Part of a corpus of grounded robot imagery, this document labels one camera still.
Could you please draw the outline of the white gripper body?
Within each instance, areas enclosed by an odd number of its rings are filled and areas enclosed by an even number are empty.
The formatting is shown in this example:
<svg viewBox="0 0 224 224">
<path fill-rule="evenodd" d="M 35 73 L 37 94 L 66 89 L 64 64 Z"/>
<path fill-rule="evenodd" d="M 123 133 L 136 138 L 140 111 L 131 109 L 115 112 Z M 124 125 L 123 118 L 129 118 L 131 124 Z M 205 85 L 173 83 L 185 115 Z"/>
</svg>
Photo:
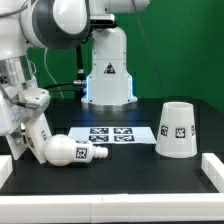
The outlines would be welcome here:
<svg viewBox="0 0 224 224">
<path fill-rule="evenodd" d="M 13 133 L 37 111 L 33 93 L 37 89 L 36 78 L 13 83 L 6 75 L 0 76 L 0 136 Z"/>
</svg>

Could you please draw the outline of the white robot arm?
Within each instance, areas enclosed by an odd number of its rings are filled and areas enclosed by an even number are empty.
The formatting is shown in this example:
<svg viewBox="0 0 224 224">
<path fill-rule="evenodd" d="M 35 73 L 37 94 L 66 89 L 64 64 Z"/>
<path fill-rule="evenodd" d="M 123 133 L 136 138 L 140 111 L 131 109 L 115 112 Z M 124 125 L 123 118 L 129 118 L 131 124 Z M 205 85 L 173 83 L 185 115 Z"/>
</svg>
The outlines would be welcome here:
<svg viewBox="0 0 224 224">
<path fill-rule="evenodd" d="M 122 108 L 137 101 L 126 69 L 126 34 L 116 13 L 136 13 L 150 0 L 0 0 L 0 136 L 42 114 L 46 91 L 30 72 L 29 47 L 72 50 L 89 41 L 92 71 L 84 80 L 85 107 Z"/>
</svg>

